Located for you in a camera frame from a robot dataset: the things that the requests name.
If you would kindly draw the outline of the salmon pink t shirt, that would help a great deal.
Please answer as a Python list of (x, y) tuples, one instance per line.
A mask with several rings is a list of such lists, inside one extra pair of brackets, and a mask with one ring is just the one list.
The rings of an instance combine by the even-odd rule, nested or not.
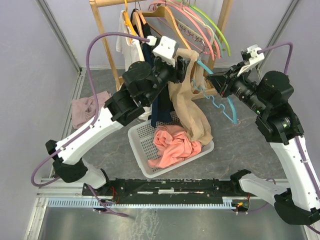
[(156, 128), (153, 144), (157, 147), (158, 158), (149, 159), (151, 168), (168, 168), (199, 154), (202, 144), (190, 141), (185, 129), (179, 125), (160, 125)]

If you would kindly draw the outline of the turquoise plastic hanger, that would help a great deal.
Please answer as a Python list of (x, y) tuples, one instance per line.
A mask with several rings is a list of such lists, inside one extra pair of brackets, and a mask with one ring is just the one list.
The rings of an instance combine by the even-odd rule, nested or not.
[(191, 83), (192, 86), (194, 87), (194, 89), (197, 91), (197, 93), (195, 94), (195, 97), (193, 97), (193, 99), (202, 99), (205, 98), (208, 101), (211, 101), (211, 104), (217, 108), (217, 109), (221, 109), (223, 115), (225, 117), (227, 117), (234, 125), (236, 125), (238, 123), (238, 114), (237, 114), (237, 110), (236, 107), (234, 105), (233, 100), (231, 99), (230, 96), (228, 96), (227, 102), (229, 105), (229, 108), (231, 110), (232, 116), (228, 115), (226, 112), (226, 106), (223, 103), (216, 103), (216, 98), (212, 93), (209, 93), (209, 89), (208, 88), (204, 88), (201, 85), (197, 85), (197, 82), (194, 78), (191, 78)]

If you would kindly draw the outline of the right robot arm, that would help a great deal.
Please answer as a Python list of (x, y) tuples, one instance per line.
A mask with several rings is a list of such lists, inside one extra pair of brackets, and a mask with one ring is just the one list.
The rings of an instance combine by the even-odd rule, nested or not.
[(302, 124), (289, 104), (294, 88), (283, 72), (269, 71), (256, 83), (248, 73), (240, 72), (241, 67), (237, 64), (206, 78), (221, 97), (234, 95), (256, 114), (257, 129), (278, 157), (289, 187), (244, 169), (231, 176), (229, 189), (236, 196), (248, 193), (266, 201), (287, 224), (310, 227), (320, 219), (320, 182), (309, 159)]

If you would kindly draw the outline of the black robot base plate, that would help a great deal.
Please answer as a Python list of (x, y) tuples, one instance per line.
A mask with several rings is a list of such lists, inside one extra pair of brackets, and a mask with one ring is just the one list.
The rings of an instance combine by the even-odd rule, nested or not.
[(134, 205), (221, 204), (223, 197), (246, 197), (239, 180), (251, 171), (239, 170), (229, 180), (210, 179), (123, 179), (90, 190), (83, 185), (82, 195), (110, 197), (114, 203)]

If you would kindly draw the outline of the black t shirt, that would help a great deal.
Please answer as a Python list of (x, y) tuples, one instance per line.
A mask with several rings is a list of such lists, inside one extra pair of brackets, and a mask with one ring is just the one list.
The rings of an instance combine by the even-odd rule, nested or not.
[[(132, 19), (133, 19), (132, 14), (133, 14), (133, 11), (131, 12), (131, 16), (130, 16), (131, 23), (132, 23)], [(139, 34), (137, 33), (137, 27), (135, 25), (133, 25), (133, 28), (134, 28), (136, 34), (139, 36)], [(151, 28), (150, 28), (149, 24), (147, 23), (147, 21), (142, 28), (143, 28), (144, 38), (152, 35)]]

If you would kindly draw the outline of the beige tan t shirt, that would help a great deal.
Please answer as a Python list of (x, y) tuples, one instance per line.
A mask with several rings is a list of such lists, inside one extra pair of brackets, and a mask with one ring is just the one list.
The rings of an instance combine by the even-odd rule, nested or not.
[(203, 67), (197, 64), (199, 54), (186, 48), (179, 48), (176, 54), (190, 59), (190, 63), (182, 83), (168, 83), (169, 98), (189, 140), (192, 142), (199, 141), (202, 145), (207, 145), (213, 139), (211, 126), (203, 111), (192, 101), (193, 91), (195, 90), (192, 80), (195, 80), (198, 87), (205, 85)]

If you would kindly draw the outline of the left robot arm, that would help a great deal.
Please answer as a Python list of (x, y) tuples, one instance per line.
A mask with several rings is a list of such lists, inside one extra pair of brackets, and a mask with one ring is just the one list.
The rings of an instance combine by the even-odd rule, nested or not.
[(178, 56), (174, 62), (175, 66), (169, 65), (159, 56), (154, 59), (154, 66), (146, 61), (134, 62), (122, 75), (121, 89), (105, 102), (98, 115), (69, 137), (49, 140), (45, 145), (58, 177), (66, 183), (80, 181), (99, 195), (106, 195), (111, 189), (107, 174), (85, 162), (83, 155), (106, 136), (142, 115), (168, 82), (183, 82), (191, 60)]

